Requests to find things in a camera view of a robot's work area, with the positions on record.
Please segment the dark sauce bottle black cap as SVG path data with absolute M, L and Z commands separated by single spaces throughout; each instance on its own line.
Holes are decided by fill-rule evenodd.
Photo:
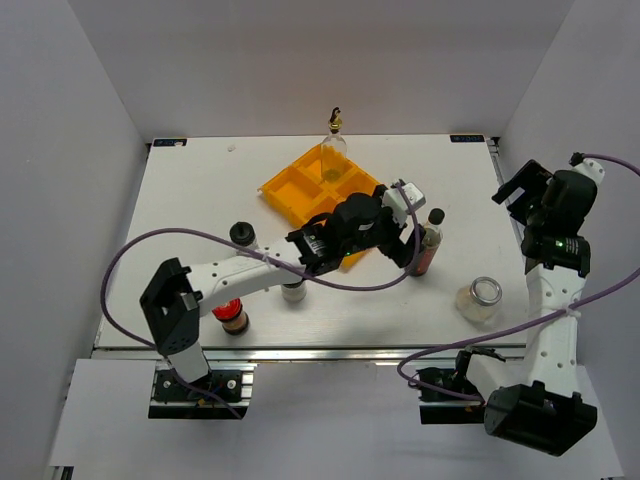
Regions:
M 422 237 L 418 259 L 409 270 L 410 276 L 423 276 L 429 270 L 443 239 L 441 225 L 444 219 L 445 212 L 440 208 L 433 208 L 429 212 L 427 221 L 423 225 L 425 233 Z

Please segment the clear oil bottle gold spout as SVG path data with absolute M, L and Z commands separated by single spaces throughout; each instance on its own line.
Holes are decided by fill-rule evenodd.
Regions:
M 342 118 L 334 107 L 328 120 L 329 134 L 321 142 L 321 177 L 328 183 L 338 181 L 347 170 L 347 144 L 341 135 Z

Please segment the black-cap white spice jar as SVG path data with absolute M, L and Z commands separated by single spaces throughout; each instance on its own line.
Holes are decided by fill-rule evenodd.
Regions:
M 282 284 L 281 294 L 285 301 L 297 303 L 302 301 L 307 294 L 306 281 L 301 280 L 296 283 Z

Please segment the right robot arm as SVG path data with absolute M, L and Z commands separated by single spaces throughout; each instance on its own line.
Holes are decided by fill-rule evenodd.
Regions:
M 576 373 L 578 313 L 590 272 L 589 242 L 579 234 L 592 209 L 603 167 L 577 158 L 569 169 L 549 172 L 528 161 L 492 199 L 507 202 L 524 228 L 521 252 L 532 319 L 551 319 L 530 329 L 518 370 L 497 355 L 468 349 L 451 384 L 461 397 L 484 401 L 487 434 L 559 457 L 591 432 L 596 407 L 580 393 Z

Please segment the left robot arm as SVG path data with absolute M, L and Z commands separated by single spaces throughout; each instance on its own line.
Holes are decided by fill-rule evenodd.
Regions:
M 408 217 L 426 203 L 413 183 L 377 186 L 354 193 L 332 212 L 318 214 L 268 247 L 237 246 L 236 255 L 184 266 L 176 258 L 160 264 L 139 303 L 157 352 L 177 373 L 177 387 L 199 399 L 211 387 L 209 365 L 199 344 L 200 319 L 231 300 L 269 287 L 313 280 L 336 270 L 343 259 L 378 249 L 398 267 L 412 260 L 423 236 L 401 239 Z

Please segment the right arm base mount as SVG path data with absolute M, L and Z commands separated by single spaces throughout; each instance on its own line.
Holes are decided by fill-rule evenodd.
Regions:
M 419 392 L 419 414 L 422 425 L 482 424 L 484 403 L 464 400 L 459 395 L 479 395 L 477 389 L 460 377 L 455 369 L 427 367 L 419 369 L 408 381 Z

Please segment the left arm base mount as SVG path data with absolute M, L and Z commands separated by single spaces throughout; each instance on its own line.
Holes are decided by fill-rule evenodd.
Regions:
M 154 372 L 148 418 L 157 420 L 241 420 L 252 396 L 253 369 L 223 366 L 187 385 L 169 367 Z

